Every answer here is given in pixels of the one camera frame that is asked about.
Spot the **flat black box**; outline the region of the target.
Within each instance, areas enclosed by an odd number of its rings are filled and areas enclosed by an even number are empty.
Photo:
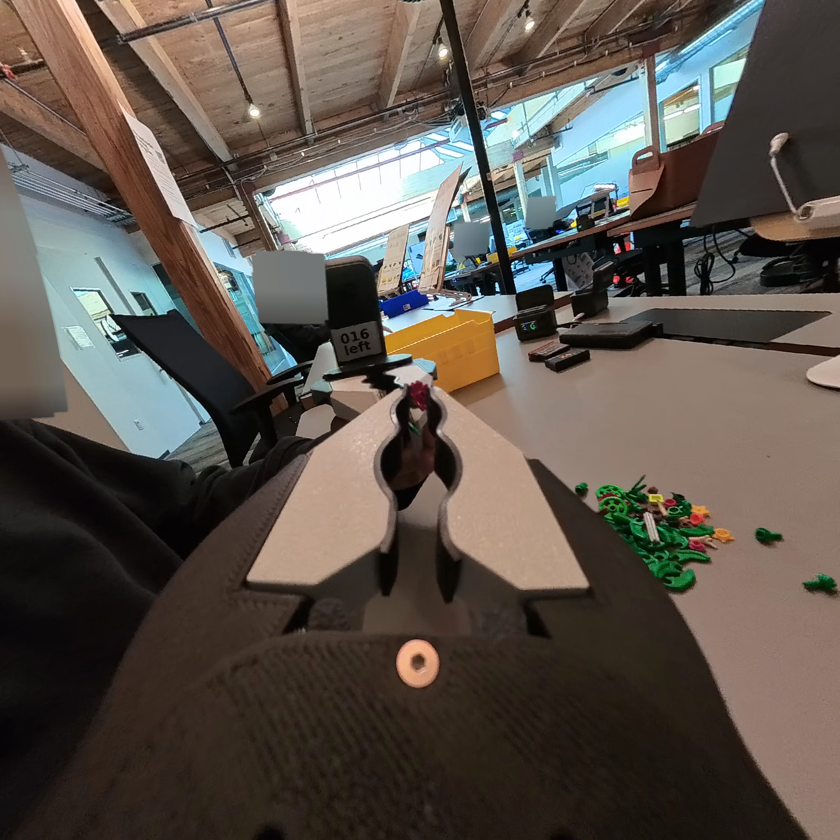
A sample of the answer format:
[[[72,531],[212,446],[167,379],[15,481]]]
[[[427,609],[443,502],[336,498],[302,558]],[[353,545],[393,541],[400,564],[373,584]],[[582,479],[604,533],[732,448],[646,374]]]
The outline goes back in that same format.
[[[560,330],[558,339],[576,349],[630,350],[662,335],[663,324],[657,321],[583,323]]]

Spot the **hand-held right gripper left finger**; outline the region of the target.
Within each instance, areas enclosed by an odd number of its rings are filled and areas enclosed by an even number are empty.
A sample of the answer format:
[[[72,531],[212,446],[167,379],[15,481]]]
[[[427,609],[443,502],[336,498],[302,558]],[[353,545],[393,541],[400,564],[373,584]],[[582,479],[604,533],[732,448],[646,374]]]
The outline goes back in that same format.
[[[287,494],[246,584],[260,594],[339,602],[361,628],[382,594],[382,557],[396,536],[397,506],[382,457],[401,426],[394,390],[313,449]]]

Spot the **cardboard panel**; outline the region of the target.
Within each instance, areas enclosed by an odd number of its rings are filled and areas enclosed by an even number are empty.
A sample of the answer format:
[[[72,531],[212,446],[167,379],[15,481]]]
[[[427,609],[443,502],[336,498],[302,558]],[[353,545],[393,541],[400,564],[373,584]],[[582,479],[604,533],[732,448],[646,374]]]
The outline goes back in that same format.
[[[388,298],[400,293],[410,224],[394,228],[385,244],[385,255],[377,278],[377,295]]]
[[[424,240],[422,272],[417,290],[426,295],[435,295],[443,286],[448,252],[448,214],[457,197],[463,165],[449,174],[437,190],[432,211],[428,218]]]

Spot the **black pole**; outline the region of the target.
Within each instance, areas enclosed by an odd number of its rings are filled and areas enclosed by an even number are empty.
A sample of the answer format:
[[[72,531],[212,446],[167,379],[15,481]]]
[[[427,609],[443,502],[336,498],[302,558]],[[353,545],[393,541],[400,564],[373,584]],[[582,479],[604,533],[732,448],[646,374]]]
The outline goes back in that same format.
[[[474,147],[481,189],[485,197],[486,209],[490,216],[490,229],[496,246],[497,268],[500,271],[501,288],[504,294],[512,296],[517,293],[517,287],[512,274],[508,243],[501,220],[501,211],[492,182],[487,148],[485,146],[480,116],[471,84],[466,51],[459,32],[455,3],[453,1],[440,1],[439,5],[452,51],[458,93],[465,112],[471,142]]]

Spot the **black office chair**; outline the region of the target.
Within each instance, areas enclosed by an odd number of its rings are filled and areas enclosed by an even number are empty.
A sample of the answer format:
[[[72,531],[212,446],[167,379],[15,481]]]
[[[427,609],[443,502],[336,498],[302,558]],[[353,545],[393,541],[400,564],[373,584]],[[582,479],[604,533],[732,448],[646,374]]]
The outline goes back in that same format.
[[[215,424],[227,460],[242,466],[252,445],[253,458],[279,438],[294,435],[305,412],[296,393],[312,367],[299,364],[252,386],[176,310],[160,316],[114,314],[126,336],[203,406]]]

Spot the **white metal stand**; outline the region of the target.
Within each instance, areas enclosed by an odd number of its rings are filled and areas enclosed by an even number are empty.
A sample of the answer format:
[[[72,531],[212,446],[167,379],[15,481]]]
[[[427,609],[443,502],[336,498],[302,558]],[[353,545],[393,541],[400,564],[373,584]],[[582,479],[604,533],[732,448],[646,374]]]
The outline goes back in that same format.
[[[818,240],[838,238],[839,196],[812,199],[797,204],[784,181],[780,157],[789,138],[787,132],[777,133],[771,138],[769,147],[770,168],[786,209],[782,213],[751,217],[750,224],[760,236],[779,242],[812,244]]]

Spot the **white paper notice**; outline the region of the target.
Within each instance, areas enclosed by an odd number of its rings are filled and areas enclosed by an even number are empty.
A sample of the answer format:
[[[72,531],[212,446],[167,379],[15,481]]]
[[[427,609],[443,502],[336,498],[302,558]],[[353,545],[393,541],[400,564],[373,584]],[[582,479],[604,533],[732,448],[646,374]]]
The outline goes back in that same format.
[[[159,188],[170,214],[173,218],[188,224],[192,228],[196,228],[197,225],[194,216],[175,182],[162,147],[153,132],[124,109],[122,110],[122,115],[133,134],[134,140],[143,156],[143,160]]]

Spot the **brown bag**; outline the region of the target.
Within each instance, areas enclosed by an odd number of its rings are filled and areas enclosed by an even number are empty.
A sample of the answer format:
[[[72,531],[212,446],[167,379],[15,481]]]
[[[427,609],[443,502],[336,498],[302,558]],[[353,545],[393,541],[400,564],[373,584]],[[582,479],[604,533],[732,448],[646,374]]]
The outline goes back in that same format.
[[[722,124],[674,150],[653,146],[633,156],[628,174],[630,221],[664,214],[694,203],[705,181]]]

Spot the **wooden pillar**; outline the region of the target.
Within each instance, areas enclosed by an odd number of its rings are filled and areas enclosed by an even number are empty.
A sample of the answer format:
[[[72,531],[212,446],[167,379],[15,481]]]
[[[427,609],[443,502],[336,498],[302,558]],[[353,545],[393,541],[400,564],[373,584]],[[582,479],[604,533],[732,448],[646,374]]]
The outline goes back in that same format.
[[[270,370],[194,226],[173,215],[130,126],[130,103],[79,6],[11,4],[202,335],[262,388]]]

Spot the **black display board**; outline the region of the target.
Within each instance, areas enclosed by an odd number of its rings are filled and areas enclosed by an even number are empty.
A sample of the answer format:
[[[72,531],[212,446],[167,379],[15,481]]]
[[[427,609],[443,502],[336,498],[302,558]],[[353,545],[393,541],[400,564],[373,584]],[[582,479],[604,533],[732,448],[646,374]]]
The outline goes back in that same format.
[[[786,209],[769,164],[781,132],[790,135],[780,169],[794,202],[839,195],[838,1],[764,3],[694,227]]]

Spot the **black charging case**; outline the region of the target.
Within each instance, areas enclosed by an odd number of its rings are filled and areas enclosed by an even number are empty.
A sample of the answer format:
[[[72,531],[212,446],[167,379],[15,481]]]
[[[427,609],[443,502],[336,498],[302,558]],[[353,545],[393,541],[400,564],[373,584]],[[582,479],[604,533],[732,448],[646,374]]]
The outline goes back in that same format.
[[[613,285],[616,268],[614,255],[601,258],[593,264],[591,282],[575,291],[571,297],[574,320],[591,318],[607,309],[607,290]]]
[[[519,291],[515,298],[518,310],[513,317],[513,327],[520,343],[548,338],[557,333],[554,289],[551,285]]]

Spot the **pile of toy brick pieces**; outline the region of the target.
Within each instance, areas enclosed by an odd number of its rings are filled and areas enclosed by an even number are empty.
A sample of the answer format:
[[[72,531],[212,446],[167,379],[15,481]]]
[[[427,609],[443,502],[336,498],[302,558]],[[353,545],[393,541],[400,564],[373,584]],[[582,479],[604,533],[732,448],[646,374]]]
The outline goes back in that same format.
[[[733,534],[711,524],[710,511],[678,492],[659,492],[642,477],[629,488],[607,484],[595,490],[596,511],[644,563],[648,572],[673,593],[694,587],[695,564],[734,541]]]

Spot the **person's left forearm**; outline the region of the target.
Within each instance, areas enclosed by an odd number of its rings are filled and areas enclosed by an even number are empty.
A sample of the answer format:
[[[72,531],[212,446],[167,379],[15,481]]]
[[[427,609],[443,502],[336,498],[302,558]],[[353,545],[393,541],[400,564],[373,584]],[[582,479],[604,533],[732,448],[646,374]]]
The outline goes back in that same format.
[[[209,532],[252,498],[296,458],[312,451],[331,433],[316,438],[283,437],[277,445],[252,464],[225,469],[207,468],[193,483],[190,502],[192,522]]]

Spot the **person's left hand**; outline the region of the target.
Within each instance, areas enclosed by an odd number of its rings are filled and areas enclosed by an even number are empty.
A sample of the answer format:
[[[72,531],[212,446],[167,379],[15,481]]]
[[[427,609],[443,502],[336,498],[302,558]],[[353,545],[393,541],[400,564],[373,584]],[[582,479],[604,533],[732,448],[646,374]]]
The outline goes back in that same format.
[[[404,445],[400,468],[388,481],[397,510],[404,511],[413,503],[426,479],[434,472],[436,445],[436,438],[428,426],[419,436],[412,434],[411,442]]]

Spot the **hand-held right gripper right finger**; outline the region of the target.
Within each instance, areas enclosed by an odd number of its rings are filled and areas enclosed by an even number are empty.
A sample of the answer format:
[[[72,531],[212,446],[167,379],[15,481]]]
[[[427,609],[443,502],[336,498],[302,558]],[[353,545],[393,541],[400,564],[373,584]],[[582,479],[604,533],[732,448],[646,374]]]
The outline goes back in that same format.
[[[590,582],[528,458],[443,390],[427,399],[434,437],[431,631],[546,631],[542,606]]]

